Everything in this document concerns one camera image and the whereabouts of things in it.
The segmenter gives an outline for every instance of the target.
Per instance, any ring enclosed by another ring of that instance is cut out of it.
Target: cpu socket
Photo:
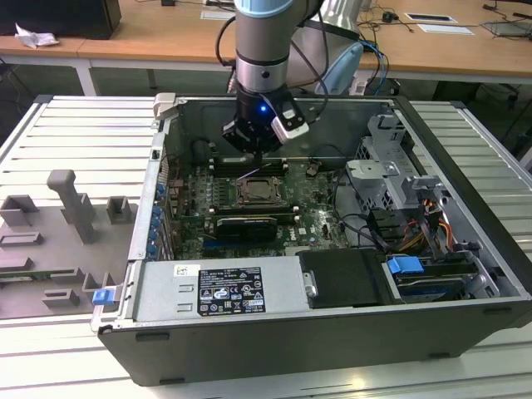
[[[241,179],[236,182],[236,190],[237,204],[241,207],[284,205],[276,177]]]

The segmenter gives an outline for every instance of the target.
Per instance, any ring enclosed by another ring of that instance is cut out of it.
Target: blue drive bracket
[[[387,263],[392,274],[423,273],[425,271],[417,256],[394,256]]]
[[[115,303],[115,288],[97,289],[92,295],[92,304],[94,306],[107,306]]]

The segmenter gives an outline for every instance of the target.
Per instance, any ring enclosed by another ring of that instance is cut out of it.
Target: wire bundle
[[[375,90],[375,96],[379,94],[379,91],[381,90],[382,84],[387,78],[388,71],[390,70],[390,62],[388,60],[388,57],[383,52],[379,51],[375,46],[373,46],[370,42],[366,40],[361,40],[360,43],[362,43],[364,46],[369,48],[375,53],[375,56],[377,57],[377,69],[375,70],[375,73],[373,74],[370,81],[367,83],[367,85],[371,85],[373,81],[375,80],[375,77],[377,77],[377,74],[379,70],[381,70],[381,81],[379,82],[379,85],[377,86],[377,89]]]

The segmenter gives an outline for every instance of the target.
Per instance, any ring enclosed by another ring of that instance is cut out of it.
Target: motherboard
[[[247,176],[239,168],[185,165],[172,175],[171,226],[178,260],[348,247],[334,216],[333,173],[320,171],[317,164],[279,161]]]

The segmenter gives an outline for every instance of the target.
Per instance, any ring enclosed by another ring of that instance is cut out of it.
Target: black plastic cover
[[[318,289],[318,295],[309,299],[312,309],[393,303],[375,249],[304,251],[299,260],[302,271],[313,274]]]

